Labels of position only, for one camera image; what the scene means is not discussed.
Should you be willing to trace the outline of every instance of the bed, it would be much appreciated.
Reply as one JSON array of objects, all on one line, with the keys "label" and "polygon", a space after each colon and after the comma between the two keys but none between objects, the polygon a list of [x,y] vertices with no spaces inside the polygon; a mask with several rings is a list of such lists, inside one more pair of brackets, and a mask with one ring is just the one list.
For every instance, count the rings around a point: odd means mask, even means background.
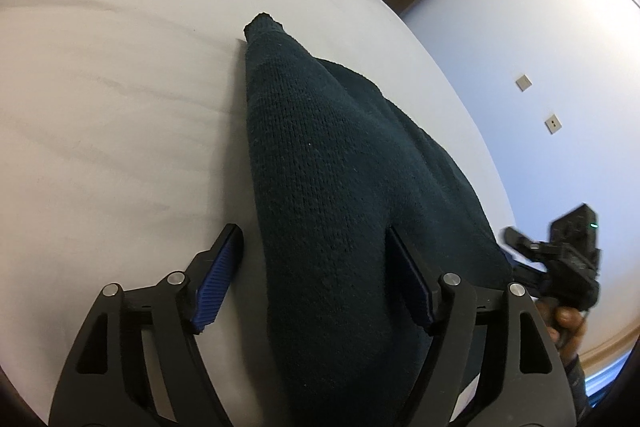
[{"label": "bed", "polygon": [[235,425],[287,425],[244,121],[263,11],[445,147],[494,232],[513,224],[475,124],[380,0],[0,0],[0,366],[43,420],[99,289],[154,284],[235,222],[244,261],[198,345]]}]

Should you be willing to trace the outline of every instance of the folded sweater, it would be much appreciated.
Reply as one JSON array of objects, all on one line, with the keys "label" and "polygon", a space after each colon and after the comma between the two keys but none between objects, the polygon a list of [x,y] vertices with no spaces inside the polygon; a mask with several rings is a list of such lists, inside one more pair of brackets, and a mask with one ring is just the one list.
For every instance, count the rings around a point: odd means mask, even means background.
[{"label": "folded sweater", "polygon": [[510,264],[452,158],[373,83],[313,58],[266,14],[244,31],[270,343],[293,418],[388,427],[429,337],[388,280],[386,229],[402,226],[428,263],[474,285],[505,288]]}]

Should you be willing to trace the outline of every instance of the wooden baseboard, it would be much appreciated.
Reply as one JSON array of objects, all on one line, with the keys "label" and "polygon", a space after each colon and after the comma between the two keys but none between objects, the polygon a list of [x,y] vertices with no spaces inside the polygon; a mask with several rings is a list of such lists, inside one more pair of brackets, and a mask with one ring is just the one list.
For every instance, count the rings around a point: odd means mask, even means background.
[{"label": "wooden baseboard", "polygon": [[582,353],[580,363],[585,374],[594,375],[628,353],[638,341],[638,337],[640,337],[640,319],[608,341]]}]

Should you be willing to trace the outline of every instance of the wall outlet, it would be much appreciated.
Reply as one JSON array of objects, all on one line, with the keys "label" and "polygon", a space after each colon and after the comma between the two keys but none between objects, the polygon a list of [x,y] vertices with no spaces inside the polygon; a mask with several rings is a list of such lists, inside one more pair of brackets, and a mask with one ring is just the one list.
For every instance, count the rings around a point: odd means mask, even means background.
[{"label": "wall outlet", "polygon": [[552,114],[549,118],[545,120],[545,125],[551,134],[556,133],[560,129],[562,129],[562,124],[560,123],[560,120],[558,120],[558,117],[554,114]]},{"label": "wall outlet", "polygon": [[518,80],[516,80],[516,86],[518,86],[521,91],[524,91],[527,87],[531,87],[531,81],[526,74],[523,74]]}]

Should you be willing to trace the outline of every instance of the finger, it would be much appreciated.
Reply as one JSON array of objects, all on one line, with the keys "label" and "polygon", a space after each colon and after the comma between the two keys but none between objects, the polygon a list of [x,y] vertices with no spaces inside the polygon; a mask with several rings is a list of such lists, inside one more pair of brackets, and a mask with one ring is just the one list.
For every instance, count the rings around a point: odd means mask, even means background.
[{"label": "finger", "polygon": [[536,308],[538,308],[538,311],[540,312],[540,316],[542,317],[542,320],[545,322],[545,324],[550,324],[551,308],[549,307],[549,305],[542,299],[538,299],[536,301]]},{"label": "finger", "polygon": [[560,349],[560,359],[564,365],[567,365],[571,362],[576,355],[578,354],[578,350],[580,349],[580,344],[582,343],[581,339],[577,339],[576,337],[571,337],[565,346],[562,346]]},{"label": "finger", "polygon": [[554,328],[552,328],[551,326],[547,326],[546,327],[546,331],[549,332],[549,336],[551,337],[551,341],[556,344],[558,342],[558,340],[560,340],[560,333],[558,333],[558,331],[556,331]]},{"label": "finger", "polygon": [[569,330],[574,336],[584,336],[586,333],[586,321],[575,308],[560,306],[556,310],[556,321],[560,326]]}]

